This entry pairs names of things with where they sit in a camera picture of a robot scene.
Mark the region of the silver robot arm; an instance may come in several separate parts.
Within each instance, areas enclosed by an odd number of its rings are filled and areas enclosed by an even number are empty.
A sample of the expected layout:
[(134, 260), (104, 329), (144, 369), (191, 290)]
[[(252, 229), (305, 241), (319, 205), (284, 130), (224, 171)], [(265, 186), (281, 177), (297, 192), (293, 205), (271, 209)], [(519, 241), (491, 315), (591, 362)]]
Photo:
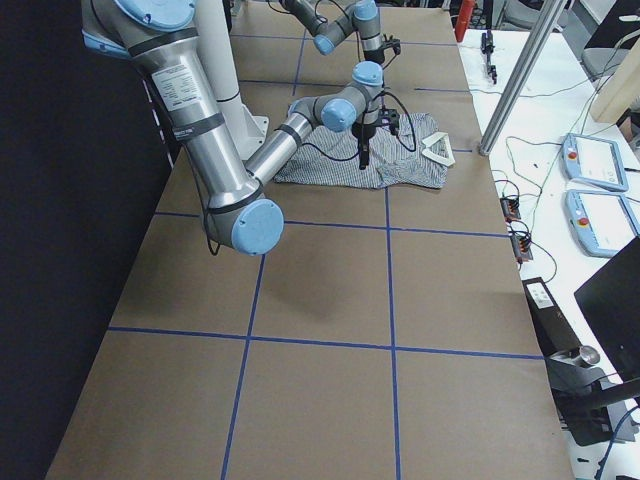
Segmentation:
[(334, 21), (320, 16), (309, 1), (280, 1), (279, 4), (311, 34), (314, 45), (322, 55), (331, 54), (351, 34), (357, 33), (364, 59), (379, 65), (384, 63), (381, 19), (374, 1), (357, 1), (348, 5)]
[(147, 79), (187, 150), (211, 250), (227, 246), (247, 255), (269, 252), (284, 216), (264, 188), (318, 127), (350, 132), (361, 167), (380, 125), (384, 45), (380, 13), (358, 1), (333, 21), (306, 1), (286, 1), (322, 54), (358, 34), (364, 60), (339, 92), (305, 97), (268, 131), (240, 99), (229, 23), (219, 1), (85, 1), (85, 45), (130, 61)]

